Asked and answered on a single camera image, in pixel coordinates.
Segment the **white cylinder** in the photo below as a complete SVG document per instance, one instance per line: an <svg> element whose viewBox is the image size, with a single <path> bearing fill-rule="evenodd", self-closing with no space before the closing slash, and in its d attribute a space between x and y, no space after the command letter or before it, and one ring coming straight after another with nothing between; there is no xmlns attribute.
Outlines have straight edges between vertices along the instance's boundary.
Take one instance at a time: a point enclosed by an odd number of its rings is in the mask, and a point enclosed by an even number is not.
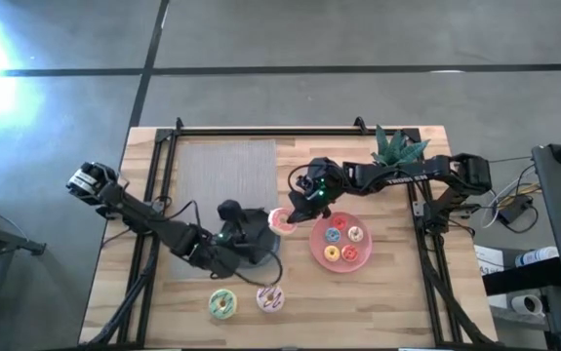
<svg viewBox="0 0 561 351"><path fill-rule="evenodd" d="M557 251L556 247L546 247L538 250L533 250L528 253L521 253L516 256L514 264L517 267L524 266L527 264L536 263L545 259L550 259L559 256L560 253Z"/></svg>
<svg viewBox="0 0 561 351"><path fill-rule="evenodd" d="M512 298L514 311L524 315L539 315L542 313L542 302L534 295L521 295Z"/></svg>

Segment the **plate of donuts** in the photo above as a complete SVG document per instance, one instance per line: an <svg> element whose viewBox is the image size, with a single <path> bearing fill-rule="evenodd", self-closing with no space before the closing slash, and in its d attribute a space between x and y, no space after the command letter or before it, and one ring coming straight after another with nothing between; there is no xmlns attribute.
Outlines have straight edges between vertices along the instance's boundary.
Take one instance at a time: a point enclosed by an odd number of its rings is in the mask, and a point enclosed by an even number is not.
<svg viewBox="0 0 561 351"><path fill-rule="evenodd" d="M356 216L343 212L319 218L312 227L309 244L317 262L337 273L362 267L373 245L367 226Z"/></svg>

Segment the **green plant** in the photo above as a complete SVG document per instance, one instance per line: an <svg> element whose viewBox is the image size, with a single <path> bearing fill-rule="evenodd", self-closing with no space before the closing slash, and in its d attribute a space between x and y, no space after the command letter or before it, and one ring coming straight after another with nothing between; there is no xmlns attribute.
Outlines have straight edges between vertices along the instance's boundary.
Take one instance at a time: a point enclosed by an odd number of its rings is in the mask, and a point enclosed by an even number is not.
<svg viewBox="0 0 561 351"><path fill-rule="evenodd" d="M388 142L386 133L380 125L376 126L376 140L378 141L378 153L372 152L371 155L377 163L384 166L415 162L429 142L426 140L407 145L401 131L395 132L393 138Z"/></svg>

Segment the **pink frosted donut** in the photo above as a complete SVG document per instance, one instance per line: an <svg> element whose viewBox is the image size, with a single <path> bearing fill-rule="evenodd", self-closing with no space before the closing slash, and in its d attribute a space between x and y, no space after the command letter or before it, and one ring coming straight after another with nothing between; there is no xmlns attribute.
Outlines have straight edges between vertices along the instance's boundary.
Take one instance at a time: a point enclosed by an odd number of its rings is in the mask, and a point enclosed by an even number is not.
<svg viewBox="0 0 561 351"><path fill-rule="evenodd" d="M257 304L267 313L277 312L284 305L284 293L280 287L260 288L257 292Z"/></svg>

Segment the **concrete floor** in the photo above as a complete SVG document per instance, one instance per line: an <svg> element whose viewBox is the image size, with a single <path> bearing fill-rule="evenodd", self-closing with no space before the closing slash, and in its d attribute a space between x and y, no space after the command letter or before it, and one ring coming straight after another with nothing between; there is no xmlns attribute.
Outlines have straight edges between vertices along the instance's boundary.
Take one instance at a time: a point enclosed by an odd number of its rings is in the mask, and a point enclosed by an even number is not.
<svg viewBox="0 0 561 351"><path fill-rule="evenodd" d="M0 0L0 69L141 68L159 0ZM156 66L561 63L561 0L174 0ZM17 253L0 295L0 350L76 344L104 229L64 185L116 167L140 77L0 78L0 212L48 243ZM561 142L561 71L154 77L142 126L445 125L488 159ZM493 166L501 188L529 162ZM479 228L479 218L472 223ZM479 245L552 244L495 225ZM541 347L499 325L510 345Z"/></svg>

